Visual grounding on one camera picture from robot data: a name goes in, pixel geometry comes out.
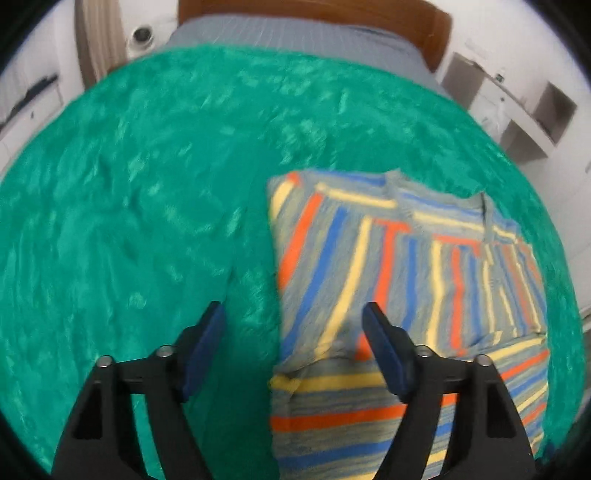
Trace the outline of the beige curtain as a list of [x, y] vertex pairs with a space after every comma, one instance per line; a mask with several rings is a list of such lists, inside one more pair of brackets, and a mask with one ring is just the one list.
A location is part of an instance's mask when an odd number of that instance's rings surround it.
[[127, 62], [119, 2], [76, 0], [74, 27], [82, 81], [89, 89]]

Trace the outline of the green floral bedspread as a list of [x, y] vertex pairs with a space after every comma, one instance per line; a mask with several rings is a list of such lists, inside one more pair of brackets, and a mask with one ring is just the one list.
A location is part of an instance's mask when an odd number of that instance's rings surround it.
[[401, 174], [483, 193], [531, 246], [547, 302], [546, 457], [585, 376], [563, 245], [526, 177], [455, 102], [361, 64], [176, 48], [72, 102], [1, 183], [1, 411], [43, 469], [93, 363], [171, 342], [212, 301], [228, 327], [184, 406], [217, 479], [283, 479], [270, 428], [281, 308], [267, 184]]

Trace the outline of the wooden headboard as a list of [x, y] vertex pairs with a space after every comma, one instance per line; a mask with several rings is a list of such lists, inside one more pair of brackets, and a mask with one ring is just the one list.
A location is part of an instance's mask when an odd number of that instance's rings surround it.
[[398, 34], [421, 52], [435, 72], [445, 55], [452, 16], [423, 0], [180, 0], [177, 20], [212, 14], [246, 14], [320, 20], [373, 27]]

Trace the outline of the white round fan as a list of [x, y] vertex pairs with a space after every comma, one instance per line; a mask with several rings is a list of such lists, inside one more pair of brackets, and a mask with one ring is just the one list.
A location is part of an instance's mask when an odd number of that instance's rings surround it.
[[132, 51], [148, 50], [154, 41], [154, 31], [150, 25], [136, 27], [128, 38], [127, 46]]

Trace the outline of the white plastic bag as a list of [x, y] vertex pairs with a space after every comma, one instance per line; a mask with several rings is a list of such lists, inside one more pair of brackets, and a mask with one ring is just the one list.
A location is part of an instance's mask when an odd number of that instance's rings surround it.
[[485, 132], [496, 141], [499, 141], [508, 126], [506, 115], [506, 98], [502, 96], [494, 106], [490, 107], [482, 119], [481, 126]]

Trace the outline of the white drawer cabinet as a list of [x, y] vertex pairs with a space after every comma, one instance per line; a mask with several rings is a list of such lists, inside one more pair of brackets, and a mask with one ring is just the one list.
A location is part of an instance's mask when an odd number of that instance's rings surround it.
[[56, 83], [1, 128], [1, 177], [5, 176], [21, 150], [63, 110], [63, 107], [58, 78]]

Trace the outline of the white desk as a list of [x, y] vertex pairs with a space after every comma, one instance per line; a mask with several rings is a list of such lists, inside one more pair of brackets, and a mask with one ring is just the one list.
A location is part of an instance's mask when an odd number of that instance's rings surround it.
[[515, 163], [544, 160], [554, 152], [539, 123], [476, 62], [455, 53], [442, 86]]

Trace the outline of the black clothes on cabinet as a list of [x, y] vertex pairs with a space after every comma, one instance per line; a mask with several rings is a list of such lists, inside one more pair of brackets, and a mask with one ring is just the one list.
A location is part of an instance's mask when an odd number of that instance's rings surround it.
[[43, 77], [31, 86], [24, 97], [22, 97], [9, 111], [7, 117], [1, 121], [1, 128], [4, 128], [21, 110], [31, 103], [37, 96], [47, 90], [51, 85], [57, 82], [59, 76], [53, 74], [49, 77]]

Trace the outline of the striped knit sweater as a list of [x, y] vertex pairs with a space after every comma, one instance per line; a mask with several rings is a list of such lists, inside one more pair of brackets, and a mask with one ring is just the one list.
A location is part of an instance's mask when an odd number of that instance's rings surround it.
[[270, 179], [280, 360], [270, 428], [283, 479], [370, 479], [404, 414], [362, 329], [376, 303], [418, 345], [489, 355], [530, 445], [549, 395], [547, 302], [519, 225], [399, 171], [302, 170]]

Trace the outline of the white wardrobe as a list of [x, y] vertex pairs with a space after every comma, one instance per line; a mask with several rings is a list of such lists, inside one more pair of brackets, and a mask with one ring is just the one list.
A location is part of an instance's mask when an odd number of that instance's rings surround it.
[[548, 81], [576, 104], [535, 181], [567, 256], [575, 258], [590, 247], [590, 24], [575, 18], [585, 12], [584, 1], [530, 1], [528, 6], [555, 43], [547, 55]]

